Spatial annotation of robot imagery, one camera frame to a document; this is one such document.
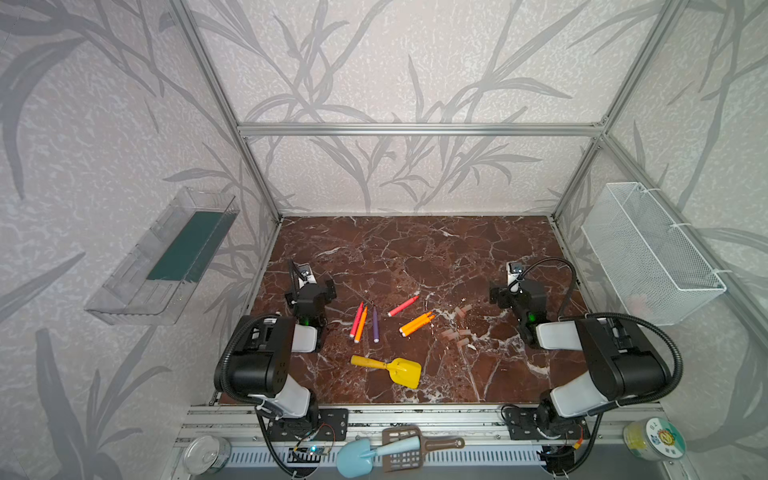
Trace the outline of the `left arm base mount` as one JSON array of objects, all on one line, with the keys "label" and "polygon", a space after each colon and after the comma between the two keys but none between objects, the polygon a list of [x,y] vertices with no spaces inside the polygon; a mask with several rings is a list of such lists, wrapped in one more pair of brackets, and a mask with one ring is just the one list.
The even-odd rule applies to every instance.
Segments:
[{"label": "left arm base mount", "polygon": [[271,441],[343,441],[346,439],[350,411],[345,408],[320,408],[302,418],[270,420],[267,433]]}]

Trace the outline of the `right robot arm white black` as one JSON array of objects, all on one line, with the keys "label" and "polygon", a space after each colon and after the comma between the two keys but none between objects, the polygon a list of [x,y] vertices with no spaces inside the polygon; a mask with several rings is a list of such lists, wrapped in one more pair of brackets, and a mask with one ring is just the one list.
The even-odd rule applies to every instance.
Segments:
[{"label": "right robot arm white black", "polygon": [[518,320],[524,344],[538,350],[580,352],[587,371],[540,396],[526,414],[546,437],[569,432],[587,416],[657,401],[679,385],[684,363],[675,342],[656,325],[624,313],[547,318],[546,292],[516,279],[491,285],[489,301]]}]

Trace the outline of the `purple highlighter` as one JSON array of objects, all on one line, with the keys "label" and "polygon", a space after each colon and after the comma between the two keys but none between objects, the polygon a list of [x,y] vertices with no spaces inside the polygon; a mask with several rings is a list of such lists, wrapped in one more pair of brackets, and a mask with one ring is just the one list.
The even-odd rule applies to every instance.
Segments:
[{"label": "purple highlighter", "polygon": [[380,342],[379,313],[377,307],[373,308],[373,342]]}]

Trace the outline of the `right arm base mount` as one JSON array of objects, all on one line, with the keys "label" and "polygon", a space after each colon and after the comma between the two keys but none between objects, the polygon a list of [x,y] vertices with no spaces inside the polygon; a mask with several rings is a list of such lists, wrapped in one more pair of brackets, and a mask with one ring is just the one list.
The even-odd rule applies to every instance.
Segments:
[{"label": "right arm base mount", "polygon": [[501,417],[511,440],[578,441],[587,440],[591,432],[584,417],[550,419],[538,407],[521,407],[513,404],[501,407]]}]

